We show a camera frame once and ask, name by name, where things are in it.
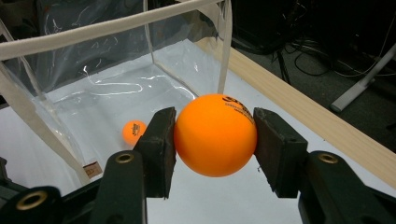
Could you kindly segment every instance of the black cable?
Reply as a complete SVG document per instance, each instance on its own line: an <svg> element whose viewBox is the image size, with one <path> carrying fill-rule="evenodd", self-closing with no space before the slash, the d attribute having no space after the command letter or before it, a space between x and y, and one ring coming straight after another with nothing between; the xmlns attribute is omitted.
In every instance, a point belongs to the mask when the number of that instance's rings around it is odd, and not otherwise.
<svg viewBox="0 0 396 224"><path fill-rule="evenodd" d="M285 60L283 59L281 50L278 50L276 52L276 55L277 55L277 60L279 61L279 67L280 67L280 72L281 72L281 75L282 75L282 79L284 81L286 81L289 85L291 85L290 84L290 76L289 76L289 73L288 73L288 69L286 68Z"/></svg>

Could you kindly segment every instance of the round hole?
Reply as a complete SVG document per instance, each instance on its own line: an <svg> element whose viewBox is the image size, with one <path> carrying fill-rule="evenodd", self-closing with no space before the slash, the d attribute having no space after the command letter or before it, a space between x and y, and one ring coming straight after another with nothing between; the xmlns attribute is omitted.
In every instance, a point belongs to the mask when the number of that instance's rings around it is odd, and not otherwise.
<svg viewBox="0 0 396 224"><path fill-rule="evenodd" d="M334 163L338 162L338 159L336 157L334 157L333 155L328 154L328 153L321 153L318 155L318 157L321 161L324 161L327 163L334 164Z"/></svg>
<svg viewBox="0 0 396 224"><path fill-rule="evenodd" d="M48 194L46 191L40 190L25 195L17 203L18 210L29 210L35 208L46 201Z"/></svg>
<svg viewBox="0 0 396 224"><path fill-rule="evenodd" d="M118 163L126 163L134 159L134 155L131 154L121 154L116 158Z"/></svg>

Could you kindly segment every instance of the clear plastic enclosure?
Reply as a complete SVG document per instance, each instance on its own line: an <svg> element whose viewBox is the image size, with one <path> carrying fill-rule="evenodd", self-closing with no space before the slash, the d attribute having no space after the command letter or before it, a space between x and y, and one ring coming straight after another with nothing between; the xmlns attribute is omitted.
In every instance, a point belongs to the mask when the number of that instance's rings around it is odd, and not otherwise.
<svg viewBox="0 0 396 224"><path fill-rule="evenodd" d="M127 121L149 124L158 110L174 106L179 112L198 95L219 91L221 67L228 60L223 52L229 48L223 45L224 2L154 16L153 22L109 35L101 35L107 21L156 15L156 9L147 11L142 1L94 2L37 1L44 37L94 24L100 25L99 35L3 60L4 75L25 92L81 167L93 161L105 167L110 155L131 148L121 138Z"/></svg>

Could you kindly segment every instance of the small label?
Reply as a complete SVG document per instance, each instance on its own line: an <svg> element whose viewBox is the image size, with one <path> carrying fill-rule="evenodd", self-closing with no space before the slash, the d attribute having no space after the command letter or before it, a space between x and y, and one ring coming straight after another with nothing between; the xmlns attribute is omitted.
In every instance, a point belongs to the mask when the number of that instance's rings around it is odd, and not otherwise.
<svg viewBox="0 0 396 224"><path fill-rule="evenodd" d="M97 176L103 172L102 168L99 165L99 162L97 162L97 161L93 162L91 164L85 165L83 168L89 178L93 178L94 176Z"/></svg>

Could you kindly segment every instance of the orange ball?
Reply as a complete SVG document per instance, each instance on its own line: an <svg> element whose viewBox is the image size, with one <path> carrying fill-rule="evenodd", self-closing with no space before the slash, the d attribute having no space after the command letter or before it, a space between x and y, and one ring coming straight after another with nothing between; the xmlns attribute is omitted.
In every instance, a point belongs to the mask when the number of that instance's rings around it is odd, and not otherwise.
<svg viewBox="0 0 396 224"><path fill-rule="evenodd" d="M175 124L180 158L198 174L220 177L240 170L257 143L253 117L234 98L209 94L191 101Z"/></svg>
<svg viewBox="0 0 396 224"><path fill-rule="evenodd" d="M128 145L134 146L146 129L147 126L143 121L130 120L122 128L122 138Z"/></svg>

